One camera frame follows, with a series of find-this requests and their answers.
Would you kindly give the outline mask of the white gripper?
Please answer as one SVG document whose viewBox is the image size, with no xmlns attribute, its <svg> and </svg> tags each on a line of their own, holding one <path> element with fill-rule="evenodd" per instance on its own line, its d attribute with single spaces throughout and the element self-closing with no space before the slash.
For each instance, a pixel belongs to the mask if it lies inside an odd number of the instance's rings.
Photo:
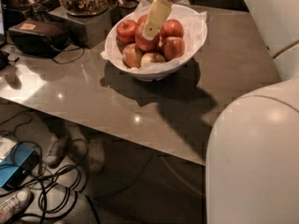
<svg viewBox="0 0 299 224">
<path fill-rule="evenodd" d="M 174 3 L 189 2 L 189 0 L 153 0 L 142 34 L 144 38 L 152 40 L 158 34 L 172 11 L 172 1 Z"/>
</svg>

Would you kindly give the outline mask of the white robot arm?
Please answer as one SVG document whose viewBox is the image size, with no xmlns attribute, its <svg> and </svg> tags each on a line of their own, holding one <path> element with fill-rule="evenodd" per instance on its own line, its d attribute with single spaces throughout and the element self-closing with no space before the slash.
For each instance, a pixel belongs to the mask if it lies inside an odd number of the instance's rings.
<svg viewBox="0 0 299 224">
<path fill-rule="evenodd" d="M 245 0 L 281 78 L 229 104 L 206 154 L 206 224 L 299 224 L 299 0 Z"/>
</svg>

